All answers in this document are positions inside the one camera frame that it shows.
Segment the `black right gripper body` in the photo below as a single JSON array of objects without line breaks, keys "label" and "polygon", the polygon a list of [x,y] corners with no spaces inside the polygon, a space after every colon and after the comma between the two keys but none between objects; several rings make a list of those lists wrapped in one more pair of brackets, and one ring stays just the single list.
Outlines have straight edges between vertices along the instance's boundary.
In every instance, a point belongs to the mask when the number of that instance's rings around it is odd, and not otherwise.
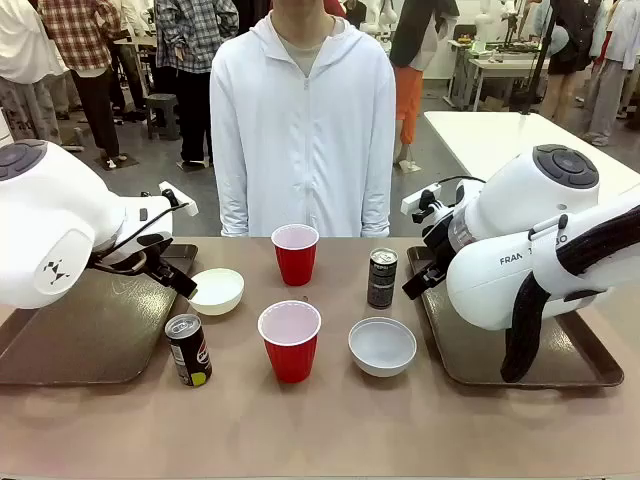
[{"label": "black right gripper body", "polygon": [[425,278],[429,280],[443,280],[452,259],[456,255],[449,240],[449,225],[453,214],[449,213],[433,225],[422,231],[423,242],[432,254],[431,263],[425,268]]}]

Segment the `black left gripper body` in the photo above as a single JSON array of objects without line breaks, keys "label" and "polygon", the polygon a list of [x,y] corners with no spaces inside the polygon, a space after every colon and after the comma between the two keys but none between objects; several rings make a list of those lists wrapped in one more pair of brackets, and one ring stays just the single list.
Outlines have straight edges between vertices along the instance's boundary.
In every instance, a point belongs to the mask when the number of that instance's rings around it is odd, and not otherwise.
[{"label": "black left gripper body", "polygon": [[135,268],[135,271],[155,281],[171,281],[174,278],[174,269],[162,254],[171,245],[173,238],[165,238],[161,234],[153,233],[137,237],[136,242],[142,247],[140,250],[142,263]]}]

